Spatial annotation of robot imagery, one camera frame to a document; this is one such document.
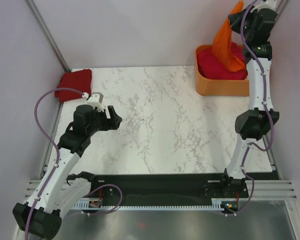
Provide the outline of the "orange t shirt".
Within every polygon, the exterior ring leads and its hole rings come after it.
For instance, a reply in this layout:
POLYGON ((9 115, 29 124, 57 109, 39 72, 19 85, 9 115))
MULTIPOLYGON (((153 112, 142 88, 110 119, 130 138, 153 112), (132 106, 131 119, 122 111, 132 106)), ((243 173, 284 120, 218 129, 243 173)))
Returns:
POLYGON ((211 52, 228 71, 238 72, 244 70, 246 68, 245 64, 232 53, 231 46, 232 29, 230 20, 226 17, 226 20, 214 37, 211 52))

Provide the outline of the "aluminium front rail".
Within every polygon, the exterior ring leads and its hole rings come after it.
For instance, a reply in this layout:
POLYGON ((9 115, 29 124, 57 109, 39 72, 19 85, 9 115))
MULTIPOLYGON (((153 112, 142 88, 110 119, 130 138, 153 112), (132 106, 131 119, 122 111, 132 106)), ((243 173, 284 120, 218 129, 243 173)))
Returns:
MULTIPOLYGON (((39 180, 30 180, 27 187, 25 197, 26 200, 32 195, 39 185, 39 180)), ((248 193, 252 190, 252 181, 246 181, 248 193)), ((61 187, 61 192, 66 190, 69 185, 65 182, 61 187)), ((293 184, 288 180, 255 180, 254 181, 254 191, 252 195, 252 200, 292 200, 296 199, 297 195, 295 193, 293 184)))

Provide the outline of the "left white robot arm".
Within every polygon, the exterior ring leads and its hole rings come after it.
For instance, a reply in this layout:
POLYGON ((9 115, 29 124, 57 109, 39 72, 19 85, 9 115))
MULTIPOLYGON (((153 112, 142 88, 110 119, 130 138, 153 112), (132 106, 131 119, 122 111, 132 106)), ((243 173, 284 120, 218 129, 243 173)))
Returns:
POLYGON ((18 227, 25 233, 25 239, 34 235, 52 240, 72 207, 82 197, 94 197, 99 193, 100 185, 89 172, 76 177, 65 191, 62 187, 91 144, 92 136, 99 131, 117 130, 121 122, 122 118, 112 105, 102 110, 89 104, 76 107, 72 122, 59 138, 53 164, 27 201, 16 203, 12 210, 18 227))

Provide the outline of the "magenta shirt in basket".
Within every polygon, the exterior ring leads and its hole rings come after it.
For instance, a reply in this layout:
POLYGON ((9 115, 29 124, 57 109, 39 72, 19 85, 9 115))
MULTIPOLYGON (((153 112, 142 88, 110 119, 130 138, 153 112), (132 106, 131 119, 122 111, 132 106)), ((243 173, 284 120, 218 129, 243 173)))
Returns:
MULTIPOLYGON (((232 42, 231 51, 245 64, 242 46, 232 42)), ((212 45, 197 54, 197 64, 202 76, 211 80, 244 80, 248 76, 246 69, 237 72, 228 71, 212 54, 212 45)))

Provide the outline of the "folded dark red shirt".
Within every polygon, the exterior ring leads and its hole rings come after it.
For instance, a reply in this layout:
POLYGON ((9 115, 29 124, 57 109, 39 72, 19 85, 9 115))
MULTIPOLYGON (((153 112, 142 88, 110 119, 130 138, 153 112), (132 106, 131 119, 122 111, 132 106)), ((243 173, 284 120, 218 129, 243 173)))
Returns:
MULTIPOLYGON (((57 88, 70 88, 82 93, 92 93, 92 70, 83 69, 74 72, 66 72, 60 79, 57 88)), ((82 98, 80 93, 69 90, 58 90, 54 92, 60 103, 82 98)))

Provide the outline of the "right aluminium corner post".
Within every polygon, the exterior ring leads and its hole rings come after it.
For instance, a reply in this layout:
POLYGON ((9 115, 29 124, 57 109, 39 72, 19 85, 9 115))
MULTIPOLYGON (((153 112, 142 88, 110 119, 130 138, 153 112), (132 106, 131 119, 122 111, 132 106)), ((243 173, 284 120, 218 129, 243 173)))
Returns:
POLYGON ((277 0, 276 9, 275 9, 277 16, 279 16, 282 13, 286 2, 287 2, 286 0, 277 0))

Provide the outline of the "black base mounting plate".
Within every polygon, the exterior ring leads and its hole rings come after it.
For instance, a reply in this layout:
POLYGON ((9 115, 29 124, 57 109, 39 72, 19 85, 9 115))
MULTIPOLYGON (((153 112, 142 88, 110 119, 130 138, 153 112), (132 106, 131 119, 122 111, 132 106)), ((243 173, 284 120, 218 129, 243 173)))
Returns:
POLYGON ((97 175, 82 171, 66 180, 79 178, 91 183, 92 197, 101 197, 104 207, 210 206, 213 199, 249 196, 244 179, 227 179, 223 173, 97 175))

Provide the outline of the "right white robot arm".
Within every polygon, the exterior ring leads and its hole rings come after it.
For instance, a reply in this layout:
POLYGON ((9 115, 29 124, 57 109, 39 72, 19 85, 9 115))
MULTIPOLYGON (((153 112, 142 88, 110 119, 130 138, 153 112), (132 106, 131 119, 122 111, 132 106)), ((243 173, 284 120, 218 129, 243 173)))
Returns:
POLYGON ((243 56, 249 81, 249 104, 247 111, 237 116, 235 131, 237 142, 231 161, 221 177, 219 191, 224 197, 248 196, 246 190, 246 167, 250 151, 256 147, 266 152, 271 146, 260 147, 258 141, 270 134, 274 138, 274 125, 279 112, 274 110, 270 90, 272 45, 269 42, 277 13, 268 3, 250 4, 239 13, 228 16, 230 28, 240 34, 243 56))

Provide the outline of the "left aluminium corner post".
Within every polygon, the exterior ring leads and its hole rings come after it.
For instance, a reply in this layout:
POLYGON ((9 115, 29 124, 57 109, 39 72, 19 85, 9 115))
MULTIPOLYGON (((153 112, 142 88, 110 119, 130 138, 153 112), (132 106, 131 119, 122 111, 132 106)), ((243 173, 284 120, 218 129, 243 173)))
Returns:
POLYGON ((29 8, 31 14, 33 15, 36 23, 38 24, 41 32, 43 33, 44 37, 46 38, 49 46, 51 47, 56 59, 58 60, 59 64, 61 65, 64 72, 70 72, 71 69, 69 68, 68 64, 66 63, 51 31, 49 30, 42 14, 40 13, 36 3, 34 0, 25 0, 24 1, 29 8))

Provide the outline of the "aluminium corner post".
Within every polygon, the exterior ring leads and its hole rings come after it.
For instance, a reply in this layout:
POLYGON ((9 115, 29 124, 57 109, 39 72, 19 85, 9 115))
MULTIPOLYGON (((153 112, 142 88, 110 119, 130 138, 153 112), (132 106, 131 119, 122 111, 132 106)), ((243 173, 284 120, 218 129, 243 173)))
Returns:
POLYGON ((277 16, 279 16, 282 13, 286 2, 287 2, 286 0, 277 0, 276 9, 275 9, 277 16))
POLYGON ((25 0, 24 1, 29 8, 31 14, 33 15, 36 23, 38 24, 41 32, 43 33, 44 37, 46 38, 49 46, 51 47, 56 59, 58 60, 59 64, 61 65, 64 72, 70 72, 71 69, 69 68, 68 64, 66 63, 51 31, 49 30, 42 14, 40 13, 36 3, 34 0, 25 0))

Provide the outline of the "orange plastic basket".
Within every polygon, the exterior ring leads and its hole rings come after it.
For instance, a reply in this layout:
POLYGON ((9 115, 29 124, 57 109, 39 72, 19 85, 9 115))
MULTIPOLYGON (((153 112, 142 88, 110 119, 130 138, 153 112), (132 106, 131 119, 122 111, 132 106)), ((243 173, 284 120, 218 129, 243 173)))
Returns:
POLYGON ((208 79, 201 75, 197 55, 209 48, 210 44, 199 45, 194 50, 194 84, 196 92, 201 96, 248 97, 250 95, 249 80, 208 79))

